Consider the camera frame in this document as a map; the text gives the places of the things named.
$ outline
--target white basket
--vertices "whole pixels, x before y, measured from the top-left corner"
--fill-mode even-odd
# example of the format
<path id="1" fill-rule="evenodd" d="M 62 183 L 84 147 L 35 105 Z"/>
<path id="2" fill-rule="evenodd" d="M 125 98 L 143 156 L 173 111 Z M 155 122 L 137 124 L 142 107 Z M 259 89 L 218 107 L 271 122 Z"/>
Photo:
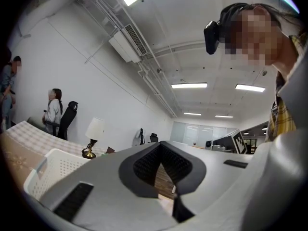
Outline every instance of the white basket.
<path id="1" fill-rule="evenodd" d="M 89 159 L 59 149 L 52 149 L 45 155 L 38 167 L 30 172 L 24 182 L 24 191 L 39 200 L 56 182 L 88 161 Z"/>

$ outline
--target office chair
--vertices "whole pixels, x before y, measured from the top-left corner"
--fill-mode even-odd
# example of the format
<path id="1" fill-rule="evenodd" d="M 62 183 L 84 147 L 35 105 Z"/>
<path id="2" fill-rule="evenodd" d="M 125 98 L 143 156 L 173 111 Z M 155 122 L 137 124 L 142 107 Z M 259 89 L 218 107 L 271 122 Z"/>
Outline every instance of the office chair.
<path id="1" fill-rule="evenodd" d="M 59 128 L 57 137 L 63 140 L 67 140 L 67 129 L 77 114 L 77 108 L 78 103 L 75 101 L 71 101 L 69 102 L 68 108 L 66 109 L 65 113 L 61 118 L 60 124 L 46 121 L 46 124 L 52 125 L 53 136 L 57 136 L 56 128 Z"/>
<path id="2" fill-rule="evenodd" d="M 150 140 L 151 140 L 151 142 L 158 142 L 157 134 L 156 133 L 152 133 L 150 135 Z"/>

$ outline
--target white lamp shade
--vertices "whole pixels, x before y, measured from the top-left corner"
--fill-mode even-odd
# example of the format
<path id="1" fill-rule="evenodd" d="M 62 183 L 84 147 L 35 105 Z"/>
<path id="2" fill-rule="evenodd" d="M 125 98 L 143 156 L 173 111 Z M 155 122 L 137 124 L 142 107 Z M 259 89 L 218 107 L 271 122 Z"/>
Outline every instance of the white lamp shade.
<path id="1" fill-rule="evenodd" d="M 86 136 L 89 139 L 98 141 L 104 133 L 105 121 L 94 117 L 87 129 Z"/>

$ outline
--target yellow plaid shirt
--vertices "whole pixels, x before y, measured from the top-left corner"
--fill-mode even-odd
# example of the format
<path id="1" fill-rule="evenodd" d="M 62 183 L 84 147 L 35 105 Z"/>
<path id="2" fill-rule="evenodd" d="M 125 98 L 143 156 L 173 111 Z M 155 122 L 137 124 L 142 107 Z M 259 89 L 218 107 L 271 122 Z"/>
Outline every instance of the yellow plaid shirt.
<path id="1" fill-rule="evenodd" d="M 294 43 L 294 46 L 300 56 L 303 53 L 303 47 L 306 43 L 307 34 L 304 33 L 300 37 L 290 36 L 290 39 Z M 295 123 L 285 106 L 283 100 L 279 96 L 279 90 L 284 86 L 285 81 L 278 72 L 276 77 L 276 98 L 270 111 L 269 125 L 266 133 L 265 142 L 273 141 L 278 135 L 286 133 L 288 131 L 296 130 Z"/>

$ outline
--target black chair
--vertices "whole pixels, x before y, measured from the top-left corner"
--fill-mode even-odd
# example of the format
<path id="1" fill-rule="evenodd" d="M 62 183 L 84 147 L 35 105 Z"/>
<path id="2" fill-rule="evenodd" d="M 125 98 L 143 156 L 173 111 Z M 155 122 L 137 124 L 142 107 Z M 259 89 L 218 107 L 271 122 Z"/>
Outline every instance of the black chair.
<path id="1" fill-rule="evenodd" d="M 71 101 L 69 102 L 68 108 L 66 109 L 65 113 L 61 118 L 60 124 L 46 121 L 46 124 L 52 125 L 53 136 L 57 136 L 57 128 L 59 128 L 57 137 L 63 140 L 67 140 L 67 129 L 77 114 L 77 108 L 78 103 L 75 101 Z"/>
<path id="2" fill-rule="evenodd" d="M 158 142 L 158 137 L 157 137 L 157 134 L 156 133 L 152 133 L 150 135 L 150 141 L 151 142 Z"/>

